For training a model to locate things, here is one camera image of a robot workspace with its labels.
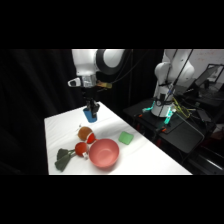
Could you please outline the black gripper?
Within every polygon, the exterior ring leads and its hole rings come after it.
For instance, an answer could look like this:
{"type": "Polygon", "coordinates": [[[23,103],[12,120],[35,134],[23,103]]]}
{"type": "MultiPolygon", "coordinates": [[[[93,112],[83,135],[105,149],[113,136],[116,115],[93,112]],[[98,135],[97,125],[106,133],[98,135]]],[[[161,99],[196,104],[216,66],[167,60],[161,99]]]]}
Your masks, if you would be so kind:
{"type": "Polygon", "coordinates": [[[97,113],[100,108],[100,105],[96,101],[96,97],[97,97],[96,87],[84,89],[84,99],[86,101],[87,110],[90,112],[91,115],[93,112],[93,118],[97,118],[97,113]]]}

